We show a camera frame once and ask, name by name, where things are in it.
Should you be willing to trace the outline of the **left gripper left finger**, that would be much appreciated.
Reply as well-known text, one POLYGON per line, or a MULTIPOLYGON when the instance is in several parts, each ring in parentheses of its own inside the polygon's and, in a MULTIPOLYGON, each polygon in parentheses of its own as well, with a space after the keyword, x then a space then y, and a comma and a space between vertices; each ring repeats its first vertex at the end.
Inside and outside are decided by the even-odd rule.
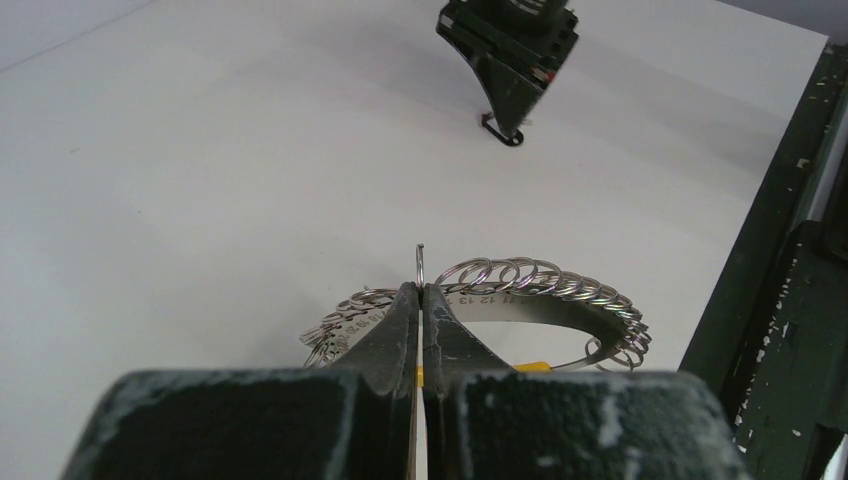
POLYGON ((66 479, 411 479, 420 295, 323 368, 135 371, 101 397, 66 479))

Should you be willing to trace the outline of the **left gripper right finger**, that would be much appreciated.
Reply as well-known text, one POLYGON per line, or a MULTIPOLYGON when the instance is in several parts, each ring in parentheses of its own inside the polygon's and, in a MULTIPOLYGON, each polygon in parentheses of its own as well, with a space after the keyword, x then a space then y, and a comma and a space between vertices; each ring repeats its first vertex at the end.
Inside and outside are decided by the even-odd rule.
POLYGON ((678 372, 520 373, 424 288, 431 479, 745 479, 724 412, 678 372))

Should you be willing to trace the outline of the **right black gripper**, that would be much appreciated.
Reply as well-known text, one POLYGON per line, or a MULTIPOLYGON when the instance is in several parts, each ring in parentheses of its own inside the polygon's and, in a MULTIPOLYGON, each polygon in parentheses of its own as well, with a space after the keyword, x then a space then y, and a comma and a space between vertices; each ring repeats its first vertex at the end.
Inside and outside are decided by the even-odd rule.
POLYGON ((570 55, 577 25, 566 1, 450 1, 436 32, 473 68, 488 112, 512 135, 570 55))

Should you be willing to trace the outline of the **metal keyring with small rings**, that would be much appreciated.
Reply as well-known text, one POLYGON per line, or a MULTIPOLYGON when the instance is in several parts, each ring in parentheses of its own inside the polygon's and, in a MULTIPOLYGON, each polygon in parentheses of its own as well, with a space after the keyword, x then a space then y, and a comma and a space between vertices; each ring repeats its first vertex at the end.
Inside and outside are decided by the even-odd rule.
MULTIPOLYGON (((588 338, 561 371, 641 367, 652 338, 642 313, 612 286, 557 264, 529 257, 476 257, 455 264, 434 281, 462 323, 526 323, 581 331, 588 338)), ((344 356, 388 314, 399 291, 363 287, 300 336, 309 348, 305 367, 321 368, 344 356)))

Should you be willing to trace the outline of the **black key tag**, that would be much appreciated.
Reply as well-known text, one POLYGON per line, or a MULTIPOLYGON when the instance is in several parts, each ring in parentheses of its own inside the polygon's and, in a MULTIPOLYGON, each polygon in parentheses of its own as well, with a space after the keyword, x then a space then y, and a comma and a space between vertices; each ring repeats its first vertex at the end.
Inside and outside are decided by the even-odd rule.
POLYGON ((480 125, 498 141, 508 147, 519 147, 524 143, 524 135, 520 130, 515 130, 512 135, 503 134, 495 124, 492 112, 484 113, 480 118, 480 125))

